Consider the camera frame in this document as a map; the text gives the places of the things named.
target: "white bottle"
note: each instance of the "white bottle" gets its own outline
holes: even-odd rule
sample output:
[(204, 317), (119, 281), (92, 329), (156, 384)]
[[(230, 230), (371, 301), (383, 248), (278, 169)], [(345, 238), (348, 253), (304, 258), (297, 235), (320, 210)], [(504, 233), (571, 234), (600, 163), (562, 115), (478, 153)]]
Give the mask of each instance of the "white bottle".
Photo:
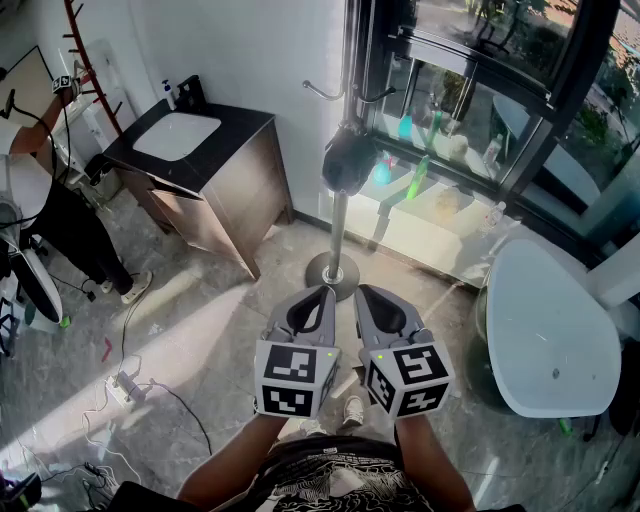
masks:
[(501, 133), (498, 134), (498, 136), (489, 143), (489, 147), (484, 152), (484, 155), (482, 156), (482, 163), (487, 167), (493, 167), (495, 165), (498, 154), (502, 149), (503, 138), (504, 135)]
[(489, 213), (485, 216), (482, 221), (482, 225), (480, 226), (480, 233), (482, 233), (482, 238), (487, 236), (493, 229), (498, 225), (498, 222), (502, 220), (504, 217), (504, 209), (507, 205), (504, 201), (500, 201), (498, 204), (493, 205)]
[(167, 101), (169, 102), (169, 108), (171, 110), (175, 110), (176, 102), (175, 102), (175, 98), (173, 97), (173, 91), (171, 90), (171, 86), (169, 85), (169, 80), (163, 80), (162, 83), (164, 84), (164, 96), (165, 98), (167, 98)]

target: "human arm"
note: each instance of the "human arm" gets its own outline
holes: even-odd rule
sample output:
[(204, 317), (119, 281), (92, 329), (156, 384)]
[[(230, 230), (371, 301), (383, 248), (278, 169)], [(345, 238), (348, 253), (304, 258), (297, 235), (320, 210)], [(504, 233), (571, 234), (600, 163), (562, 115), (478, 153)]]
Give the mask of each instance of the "human arm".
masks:
[(396, 422), (404, 472), (436, 505), (448, 512), (473, 512), (467, 484), (444, 452), (425, 415)]
[(11, 143), (10, 153), (13, 155), (36, 153), (47, 140), (49, 132), (53, 130), (62, 108), (66, 107), (72, 101), (73, 92), (71, 88), (65, 89), (63, 93), (56, 95), (41, 117), (42, 123), (47, 126), (49, 131), (47, 131), (40, 122), (37, 122), (30, 128), (26, 126), (20, 127)]
[(256, 414), (189, 475), (177, 498), (208, 511), (246, 491), (286, 422), (287, 418)]

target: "black pants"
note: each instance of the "black pants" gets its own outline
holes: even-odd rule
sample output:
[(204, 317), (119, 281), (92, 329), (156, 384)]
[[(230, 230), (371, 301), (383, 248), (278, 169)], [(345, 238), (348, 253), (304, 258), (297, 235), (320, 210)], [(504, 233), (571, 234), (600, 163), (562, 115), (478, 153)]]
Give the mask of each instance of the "black pants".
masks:
[(133, 280), (102, 222), (80, 196), (60, 183), (51, 184), (47, 202), (27, 233), (40, 235), (95, 283), (110, 279), (120, 295), (131, 290)]

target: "foot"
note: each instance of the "foot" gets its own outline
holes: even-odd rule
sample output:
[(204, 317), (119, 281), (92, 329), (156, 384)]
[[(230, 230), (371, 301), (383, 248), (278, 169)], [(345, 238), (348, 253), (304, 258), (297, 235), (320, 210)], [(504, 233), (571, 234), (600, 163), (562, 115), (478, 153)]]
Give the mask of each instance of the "foot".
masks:
[(140, 296), (149, 288), (151, 284), (151, 279), (153, 278), (153, 274), (147, 270), (145, 272), (141, 272), (133, 279), (133, 286), (128, 293), (125, 293), (121, 299), (125, 304), (131, 304), (140, 298)]
[(320, 426), (320, 422), (318, 420), (305, 420), (300, 425), (300, 430), (304, 432), (306, 437), (309, 437), (311, 434), (324, 434), (329, 435), (325, 429)]
[[(122, 263), (121, 256), (118, 256), (118, 261)], [(113, 290), (113, 283), (111, 282), (111, 279), (105, 279), (104, 282), (100, 285), (100, 289), (105, 295), (111, 293), (111, 290)]]
[(358, 396), (352, 395), (344, 404), (343, 427), (359, 427), (364, 423), (364, 403)]

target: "gray tile floor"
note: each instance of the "gray tile floor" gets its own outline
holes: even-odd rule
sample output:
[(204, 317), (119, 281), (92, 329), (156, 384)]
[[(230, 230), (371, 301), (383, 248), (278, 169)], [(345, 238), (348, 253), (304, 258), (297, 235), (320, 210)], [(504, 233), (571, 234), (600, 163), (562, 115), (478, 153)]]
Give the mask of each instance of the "gray tile floor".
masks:
[[(271, 308), (303, 287), (306, 263), (328, 247), (328, 235), (296, 221), (276, 226), (258, 251), (263, 275), (252, 282), (238, 264), (186, 246), (163, 235), (123, 192), (100, 213), (130, 271), (151, 269), (150, 292), (135, 309), (126, 330), (122, 368), (139, 384), (161, 383), (178, 393), (200, 417), (215, 450), (252, 414), (253, 347)], [(379, 253), (347, 243), (345, 251), (362, 272), (362, 282), (388, 288), (416, 305), (462, 374), (466, 318), (474, 297), (460, 287), (412, 269)], [(84, 276), (52, 254), (53, 275), (79, 285)], [(55, 335), (27, 331), (16, 342), (15, 357), (0, 363), (0, 463), (10, 475), (50, 464), (90, 461), (112, 466), (118, 481), (136, 480), (175, 493), (181, 481), (207, 458), (203, 435), (180, 403), (161, 387), (149, 388), (142, 405), (121, 407), (109, 397), (104, 379), (121, 360), (122, 326), (127, 314), (116, 294), (90, 303), (61, 286), (72, 324)], [(337, 343), (343, 350), (337, 383), (357, 363), (352, 302), (337, 310)], [(108, 339), (112, 352), (103, 362)], [(362, 393), (357, 384), (328, 399), (322, 419), (335, 428), (343, 400)], [(87, 412), (83, 420), (83, 411)], [(445, 407), (430, 416), (440, 440), (467, 480), (479, 508), (522, 503), (529, 512), (604, 511), (628, 489), (640, 462), (640, 442), (627, 439), (601, 483), (595, 479), (618, 444), (606, 424), (585, 444), (586, 424), (574, 423), (566, 437), (554, 421), (505, 416), (469, 394), (463, 379)], [(94, 446), (84, 437), (104, 443)], [(88, 508), (82, 474), (46, 483), (38, 509)], [(567, 501), (578, 497), (565, 508)]]

